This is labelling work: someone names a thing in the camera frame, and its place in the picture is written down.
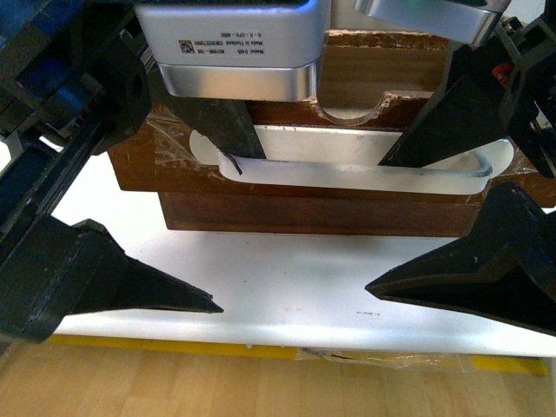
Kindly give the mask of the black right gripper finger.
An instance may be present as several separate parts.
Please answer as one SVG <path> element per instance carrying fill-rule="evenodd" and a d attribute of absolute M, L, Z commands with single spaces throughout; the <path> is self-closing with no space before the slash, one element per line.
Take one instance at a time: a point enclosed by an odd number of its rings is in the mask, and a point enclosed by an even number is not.
<path fill-rule="evenodd" d="M 490 189 L 468 235 L 371 281 L 383 301 L 555 333 L 555 215 L 519 185 Z"/>

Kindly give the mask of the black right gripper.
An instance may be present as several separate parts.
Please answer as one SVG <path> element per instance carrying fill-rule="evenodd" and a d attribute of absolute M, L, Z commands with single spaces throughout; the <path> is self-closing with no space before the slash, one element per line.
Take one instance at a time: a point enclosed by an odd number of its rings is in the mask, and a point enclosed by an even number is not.
<path fill-rule="evenodd" d="M 511 137 L 546 178 L 555 177 L 555 2 L 522 27 L 498 24 L 501 43 L 452 51 L 441 86 L 380 161 L 422 168 Z M 506 88 L 493 70 L 510 61 Z"/>

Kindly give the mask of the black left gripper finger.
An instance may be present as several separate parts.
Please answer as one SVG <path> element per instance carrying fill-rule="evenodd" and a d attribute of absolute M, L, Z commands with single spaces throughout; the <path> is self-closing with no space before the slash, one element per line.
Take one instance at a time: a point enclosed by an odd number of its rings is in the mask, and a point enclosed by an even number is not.
<path fill-rule="evenodd" d="M 63 318 L 121 309 L 220 313 L 210 294 L 125 254 L 101 224 L 46 216 L 1 262 L 1 341 L 40 343 Z"/>
<path fill-rule="evenodd" d="M 223 154 L 266 158 L 244 101 L 172 96 L 160 77 L 149 79 L 149 92 L 174 116 L 206 136 Z"/>

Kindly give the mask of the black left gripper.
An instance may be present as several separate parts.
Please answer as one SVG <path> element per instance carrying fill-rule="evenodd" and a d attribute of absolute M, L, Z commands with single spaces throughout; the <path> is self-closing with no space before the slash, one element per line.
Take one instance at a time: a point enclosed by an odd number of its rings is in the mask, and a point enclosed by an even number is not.
<path fill-rule="evenodd" d="M 1 256 L 52 213 L 93 155 L 151 108 L 130 1 L 1 4 Z"/>

